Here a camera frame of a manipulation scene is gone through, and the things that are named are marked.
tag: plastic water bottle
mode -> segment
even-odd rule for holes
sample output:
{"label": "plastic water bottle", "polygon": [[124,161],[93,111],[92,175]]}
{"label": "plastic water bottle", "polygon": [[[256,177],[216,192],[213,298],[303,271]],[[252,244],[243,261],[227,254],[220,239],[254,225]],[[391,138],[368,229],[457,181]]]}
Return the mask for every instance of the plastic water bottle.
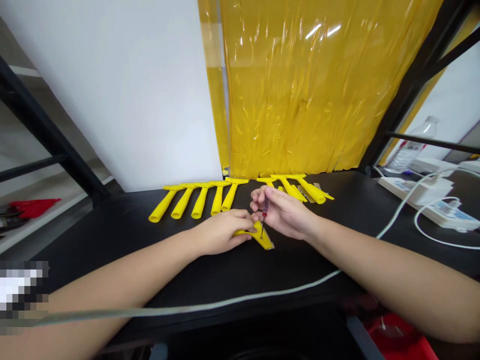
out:
{"label": "plastic water bottle", "polygon": [[[425,139],[433,139],[437,134],[437,123],[439,122],[440,119],[438,117],[429,116],[422,125],[417,126],[408,134]],[[385,167],[385,170],[394,174],[403,173],[426,146],[426,144],[421,142],[403,140]]]}

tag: yellow plastic handle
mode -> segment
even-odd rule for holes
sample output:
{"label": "yellow plastic handle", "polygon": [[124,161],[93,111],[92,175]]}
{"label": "yellow plastic handle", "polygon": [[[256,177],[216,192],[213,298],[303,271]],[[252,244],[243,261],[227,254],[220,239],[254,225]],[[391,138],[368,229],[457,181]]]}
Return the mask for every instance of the yellow plastic handle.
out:
{"label": "yellow plastic handle", "polygon": [[300,193],[300,191],[296,192],[292,185],[290,185],[289,181],[286,178],[280,179],[281,183],[283,184],[283,188],[285,189],[286,193],[295,199],[300,200],[301,202],[305,203],[307,199]]}
{"label": "yellow plastic handle", "polygon": [[326,192],[323,192],[319,188],[315,187],[311,183],[306,182],[302,178],[296,179],[300,185],[303,186],[303,188],[306,190],[306,192],[311,196],[313,200],[317,202],[317,204],[323,204],[325,202],[325,198],[328,198],[330,200],[335,200],[334,197],[328,195]]}
{"label": "yellow plastic handle", "polygon": [[255,227],[256,232],[237,230],[233,233],[233,236],[237,236],[241,234],[250,234],[251,237],[254,238],[265,250],[275,249],[275,245],[270,240],[270,237],[267,234],[267,231],[263,230],[263,236],[260,237],[260,235],[262,235],[262,223],[260,221],[257,221],[256,223],[253,224],[253,226]]}
{"label": "yellow plastic handle", "polygon": [[195,206],[193,207],[193,211],[191,212],[192,218],[200,219],[202,217],[202,213],[204,212],[205,199],[207,198],[208,190],[209,190],[208,187],[201,188],[200,195],[198,195],[198,199],[196,200]]}
{"label": "yellow plastic handle", "polygon": [[163,200],[158,204],[158,206],[153,210],[151,215],[148,217],[148,220],[150,220],[152,223],[158,223],[162,216],[165,214],[167,211],[170,203],[172,202],[172,199],[174,198],[175,194],[177,193],[177,190],[170,190]]}
{"label": "yellow plastic handle", "polygon": [[213,199],[213,205],[211,206],[210,215],[217,215],[222,210],[222,195],[224,192],[223,186],[216,187],[215,198]]}
{"label": "yellow plastic handle", "polygon": [[237,191],[238,184],[233,183],[230,186],[230,190],[228,194],[225,196],[225,200],[223,200],[223,204],[221,205],[222,211],[228,211],[232,207],[232,203],[234,202],[235,192]]}
{"label": "yellow plastic handle", "polygon": [[181,197],[181,199],[176,204],[175,208],[171,212],[171,217],[174,219],[180,219],[184,214],[185,208],[189,203],[190,195],[192,195],[193,187],[187,187],[185,189],[185,193]]}

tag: power strip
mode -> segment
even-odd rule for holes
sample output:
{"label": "power strip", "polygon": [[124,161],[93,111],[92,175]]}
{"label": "power strip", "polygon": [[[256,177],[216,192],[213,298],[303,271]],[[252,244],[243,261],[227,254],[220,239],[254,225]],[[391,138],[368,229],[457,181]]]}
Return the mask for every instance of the power strip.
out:
{"label": "power strip", "polygon": [[[404,182],[405,180],[399,177],[381,177],[378,180],[379,185],[402,200],[405,199],[411,190],[410,187],[404,185]],[[406,203],[416,210],[420,210],[423,207],[422,205],[414,204],[410,198]],[[451,210],[449,204],[442,200],[425,208],[422,214],[441,228],[454,229],[460,233],[465,233],[466,231],[475,230],[480,227],[480,221],[459,209]]]}

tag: screwdriver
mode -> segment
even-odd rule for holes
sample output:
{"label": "screwdriver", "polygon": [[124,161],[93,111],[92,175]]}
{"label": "screwdriver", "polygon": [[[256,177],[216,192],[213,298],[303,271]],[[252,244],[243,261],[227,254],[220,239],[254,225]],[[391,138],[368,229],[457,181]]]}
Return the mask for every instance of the screwdriver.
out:
{"label": "screwdriver", "polygon": [[265,202],[263,203],[263,211],[261,213],[261,215],[263,216],[263,222],[261,223],[260,239],[264,238],[265,218],[267,217],[267,211],[269,210],[269,203],[270,203],[270,200],[267,197],[265,197]]}

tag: metal rod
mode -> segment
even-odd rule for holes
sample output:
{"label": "metal rod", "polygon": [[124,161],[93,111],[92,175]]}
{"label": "metal rod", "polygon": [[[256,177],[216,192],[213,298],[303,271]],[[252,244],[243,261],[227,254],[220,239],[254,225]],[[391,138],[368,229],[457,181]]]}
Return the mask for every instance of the metal rod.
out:
{"label": "metal rod", "polygon": [[32,173],[34,171],[49,167],[54,164],[61,163],[68,159],[67,155],[55,155],[52,157],[47,157],[43,160],[31,162],[22,166],[17,166],[5,171],[0,172],[0,183],[4,181],[17,178],[19,176]]}
{"label": "metal rod", "polygon": [[67,156],[61,166],[92,198],[94,206],[110,196],[107,188],[2,57],[0,57],[0,100],[52,156]]}
{"label": "metal rod", "polygon": [[450,65],[454,60],[460,57],[463,53],[465,53],[468,49],[470,49],[473,45],[480,41],[480,27],[477,28],[474,32],[468,35],[461,43],[455,46],[448,54],[438,60],[435,64],[430,66],[426,69],[422,75],[421,80],[419,80],[422,84],[429,81],[443,69],[445,69],[448,65]]}
{"label": "metal rod", "polygon": [[391,131],[388,131],[386,133],[386,135],[390,136],[392,138],[410,140],[410,141],[414,141],[414,142],[417,142],[417,143],[434,145],[434,146],[438,146],[438,147],[441,147],[441,148],[462,151],[462,152],[465,152],[465,153],[480,154],[480,147],[462,145],[462,144],[459,144],[459,143],[456,143],[456,142],[426,139],[426,138],[419,137],[419,136],[411,136],[411,135],[400,134],[400,133],[391,132]]}
{"label": "metal rod", "polygon": [[442,57],[474,4],[473,0],[443,2],[435,23],[405,73],[395,97],[360,161],[359,171],[367,173],[371,166],[377,164],[391,139],[387,132],[397,130],[422,90],[424,83],[418,81],[421,73]]}

